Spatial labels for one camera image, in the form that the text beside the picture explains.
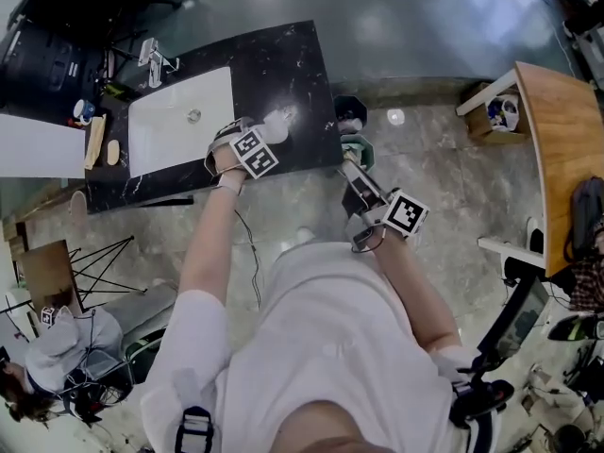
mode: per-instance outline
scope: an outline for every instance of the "gray floor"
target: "gray floor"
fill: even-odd
[[[453,106],[405,108],[405,113],[405,124],[394,127],[384,109],[371,111],[363,134],[377,151],[372,173],[383,187],[399,186],[430,206],[430,215],[421,234],[413,239],[413,247],[429,279],[453,310],[464,343],[476,346],[511,293],[499,278],[498,257],[479,249],[477,237],[495,235],[522,244],[527,219],[542,219],[532,143],[476,147],[467,140],[464,122],[455,115]],[[325,170],[279,176],[245,187],[238,209],[253,231],[260,254],[260,286],[278,255],[295,243],[299,227],[309,227],[324,240],[343,237],[343,191],[344,179]],[[81,246],[85,253],[133,234],[136,242],[111,266],[108,278],[140,287],[149,286],[156,278],[177,279],[206,196],[198,193],[195,204],[189,207],[94,215],[83,226],[74,224],[67,206],[58,207],[28,223],[30,244],[39,246],[65,238],[70,249]],[[227,303],[235,347],[249,339],[257,316],[253,273],[247,236],[237,224]],[[86,287],[90,281],[80,281],[79,285]],[[113,297],[101,294],[95,300]],[[518,389],[534,362],[560,373],[574,357],[574,346],[545,338],[545,323],[563,313],[555,306],[549,306],[521,352],[496,372]],[[506,413],[502,445],[509,445],[534,426],[519,408],[512,402]],[[137,395],[120,408],[106,411],[103,426],[113,438],[125,434],[131,445],[143,445]],[[108,438],[97,430],[99,437]],[[112,447],[131,451],[130,446],[119,442]]]
[[[570,52],[556,0],[182,1],[177,12],[152,6],[143,19],[149,35],[174,54],[268,26],[314,20],[332,82],[497,78],[515,60],[575,72],[565,55]]]

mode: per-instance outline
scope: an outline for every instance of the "cable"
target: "cable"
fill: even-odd
[[[260,297],[260,288],[258,287],[258,272],[260,271],[260,260],[258,258],[256,246],[254,245],[254,237],[252,235],[252,230],[249,228],[241,214],[235,210],[235,213],[242,221],[242,225],[245,227],[245,231],[247,232],[247,239],[249,240],[249,245],[252,247],[252,253],[254,254],[254,262],[256,263],[256,270],[254,271],[254,276],[252,277],[252,287],[254,288],[254,293],[256,294],[256,301],[258,302],[258,308],[260,308],[260,303],[262,299]]]
[[[8,297],[5,296],[5,299],[7,300],[7,306],[10,309],[10,304],[8,303]],[[27,336],[21,331],[19,326],[17,326],[15,324],[15,321],[12,320],[12,317],[10,317],[10,312],[7,312],[7,317],[10,320],[10,322],[14,325],[14,327],[17,329],[17,334],[15,334],[15,339],[21,339],[23,337],[25,339],[25,341],[29,344],[29,339],[27,339]]]
[[[557,297],[556,295],[554,295],[554,287],[551,284],[551,282],[549,282],[549,290],[551,291],[550,297],[553,298],[556,302],[558,302],[559,305],[563,306],[567,310],[572,310],[570,307],[568,307],[568,306],[570,306],[570,300],[565,299],[564,297]]]
[[[84,383],[83,384],[79,384],[79,386],[86,386],[87,384],[89,384],[89,381],[88,381],[88,372],[86,371],[86,369],[88,368],[88,357],[91,355],[91,352],[92,352],[92,344],[93,344],[92,336],[93,336],[93,332],[94,332],[94,316],[95,315],[96,315],[96,309],[92,309],[90,317],[75,317],[74,316],[74,319],[77,319],[77,320],[87,320],[87,319],[91,320],[91,338],[90,338],[90,344],[89,344],[88,348],[86,349],[86,357],[80,362],[80,364],[84,363],[83,370],[84,370],[84,373],[86,374],[86,379],[84,380]]]
[[[546,391],[545,389],[538,388],[537,386],[533,386],[532,384],[530,384],[528,387],[530,389],[536,389],[537,391],[541,391],[542,393],[545,393],[545,394],[552,394],[552,395],[568,395],[568,394],[572,394],[572,393],[563,393],[562,391],[560,391],[559,389],[556,389],[556,388],[553,388],[553,389],[550,389],[549,391]]]
[[[381,233],[381,238],[379,239],[379,243],[374,246],[373,248],[367,248],[366,250],[355,250],[354,248],[351,249],[352,253],[368,253],[368,252],[373,252],[374,250],[376,250],[381,244],[384,243],[384,239],[386,238],[386,227],[384,227],[382,233]]]
[[[92,423],[91,424],[91,429],[92,429],[92,427],[99,427],[99,428],[103,429],[109,435],[109,437],[111,438],[111,440],[113,442],[115,442],[115,439],[113,438],[113,435],[111,434],[111,432],[107,428],[105,428],[103,425],[100,425],[99,423]]]
[[[506,287],[506,299],[503,301],[503,304],[501,304],[501,307],[506,307],[508,305],[508,300],[510,300],[510,289],[508,288],[508,284],[506,283],[505,280],[503,281],[503,285],[505,285]]]

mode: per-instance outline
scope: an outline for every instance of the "cup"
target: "cup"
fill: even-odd
[[[87,126],[91,123],[96,108],[94,104],[85,99],[80,99],[74,106],[74,117],[79,119],[79,122]]]

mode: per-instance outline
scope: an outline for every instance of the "wrist strap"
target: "wrist strap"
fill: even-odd
[[[247,171],[243,165],[238,162],[237,164],[233,164],[232,166],[229,166],[228,168],[225,168],[224,170],[216,170],[216,175],[217,176],[222,176],[224,173],[226,173],[227,171],[230,170],[242,170],[242,171]]]
[[[218,184],[216,185],[216,189],[227,188],[227,189],[231,190],[232,192],[234,192],[235,194],[237,194],[238,196],[242,192],[242,187],[243,187],[243,185],[241,185],[239,183],[239,181],[236,181],[235,179],[233,179],[232,177],[227,176],[227,175],[221,175],[220,180],[218,181]]]

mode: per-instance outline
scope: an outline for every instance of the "curved wooden desk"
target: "curved wooden desk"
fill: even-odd
[[[517,85],[537,154],[544,208],[544,254],[488,238],[478,245],[545,269],[551,277],[567,262],[573,190],[591,176],[604,177],[604,126],[589,84],[543,67],[516,62],[514,69],[457,108],[460,116]]]

